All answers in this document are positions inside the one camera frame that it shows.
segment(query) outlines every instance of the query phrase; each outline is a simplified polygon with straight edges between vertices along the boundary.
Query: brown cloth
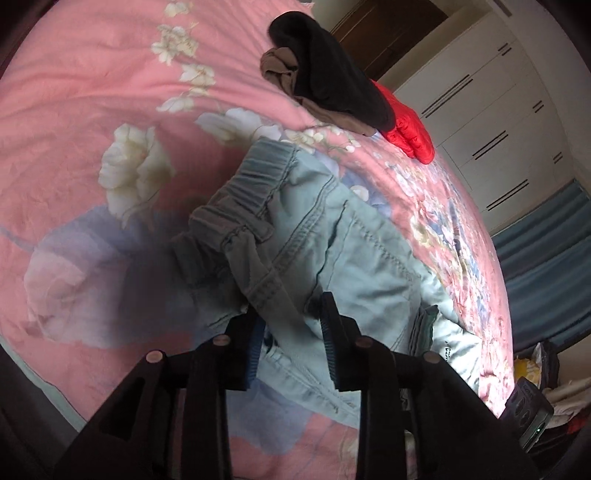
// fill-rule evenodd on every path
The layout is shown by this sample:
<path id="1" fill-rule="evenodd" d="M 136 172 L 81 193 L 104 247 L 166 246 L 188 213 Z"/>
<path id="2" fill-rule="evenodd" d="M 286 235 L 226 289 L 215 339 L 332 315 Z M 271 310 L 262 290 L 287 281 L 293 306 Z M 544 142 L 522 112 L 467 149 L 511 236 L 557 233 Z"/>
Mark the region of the brown cloth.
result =
<path id="1" fill-rule="evenodd" d="M 294 95 L 298 64 L 294 53 L 287 47 L 272 48 L 261 57 L 261 73 L 265 80 L 277 85 L 321 122 L 336 125 L 358 134 L 371 137 L 377 130 L 357 120 L 348 113 L 334 112 L 318 106 L 312 100 Z"/>

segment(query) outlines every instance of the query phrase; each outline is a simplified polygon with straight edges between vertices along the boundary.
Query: yellow object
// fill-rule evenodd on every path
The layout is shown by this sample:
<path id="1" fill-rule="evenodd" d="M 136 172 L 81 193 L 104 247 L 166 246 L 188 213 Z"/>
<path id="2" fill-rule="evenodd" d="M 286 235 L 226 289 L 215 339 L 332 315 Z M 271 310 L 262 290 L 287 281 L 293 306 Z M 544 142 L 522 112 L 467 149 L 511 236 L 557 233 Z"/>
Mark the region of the yellow object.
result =
<path id="1" fill-rule="evenodd" d="M 513 375 L 516 382 L 521 377 L 525 377 L 539 388 L 542 379 L 542 369 L 537 363 L 529 358 L 517 359 L 513 363 Z"/>

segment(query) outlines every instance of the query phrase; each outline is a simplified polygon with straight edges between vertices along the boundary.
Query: screw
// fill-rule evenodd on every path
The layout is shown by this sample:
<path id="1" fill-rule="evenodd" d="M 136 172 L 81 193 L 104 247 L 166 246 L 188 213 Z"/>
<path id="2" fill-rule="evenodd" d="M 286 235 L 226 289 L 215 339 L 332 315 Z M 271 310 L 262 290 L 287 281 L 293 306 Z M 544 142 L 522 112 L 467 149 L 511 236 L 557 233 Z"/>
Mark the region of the screw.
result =
<path id="1" fill-rule="evenodd" d="M 232 339 L 228 335 L 217 335 L 213 337 L 213 344 L 215 346 L 226 346 L 229 345 Z"/>
<path id="2" fill-rule="evenodd" d="M 370 337 L 361 336 L 355 340 L 355 345 L 359 348 L 370 348 L 374 344 L 374 340 Z"/>
<path id="3" fill-rule="evenodd" d="M 164 358 L 164 354 L 160 350 L 152 350 L 146 355 L 146 361 L 149 364 L 157 364 Z"/>
<path id="4" fill-rule="evenodd" d="M 429 362 L 430 364 L 438 364 L 439 360 L 441 360 L 441 357 L 437 355 L 435 352 L 425 352 L 423 358 L 426 362 Z"/>

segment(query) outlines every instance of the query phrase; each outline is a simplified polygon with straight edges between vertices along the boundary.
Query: blue curtain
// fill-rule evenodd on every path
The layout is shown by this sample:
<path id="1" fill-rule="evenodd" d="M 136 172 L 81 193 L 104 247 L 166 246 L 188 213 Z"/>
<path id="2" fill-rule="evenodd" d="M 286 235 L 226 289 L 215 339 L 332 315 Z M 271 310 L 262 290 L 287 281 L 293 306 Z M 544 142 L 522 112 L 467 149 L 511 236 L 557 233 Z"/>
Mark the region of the blue curtain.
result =
<path id="1" fill-rule="evenodd" d="M 493 237 L 515 353 L 542 340 L 558 351 L 591 333 L 591 201 L 573 182 Z"/>

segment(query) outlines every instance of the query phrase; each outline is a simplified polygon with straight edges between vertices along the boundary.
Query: red puffer jacket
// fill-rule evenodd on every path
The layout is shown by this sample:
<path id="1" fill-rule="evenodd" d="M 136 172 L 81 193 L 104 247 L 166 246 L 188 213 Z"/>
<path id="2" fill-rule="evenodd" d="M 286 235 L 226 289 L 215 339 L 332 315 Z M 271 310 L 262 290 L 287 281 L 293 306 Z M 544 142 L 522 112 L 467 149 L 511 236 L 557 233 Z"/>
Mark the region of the red puffer jacket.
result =
<path id="1" fill-rule="evenodd" d="M 416 158 L 419 162 L 428 165 L 435 157 L 435 147 L 423 122 L 417 113 L 407 107 L 388 90 L 385 86 L 374 82 L 379 91 L 388 101 L 394 115 L 396 126 L 389 132 L 380 132 L 391 144 L 399 147 L 410 158 Z"/>

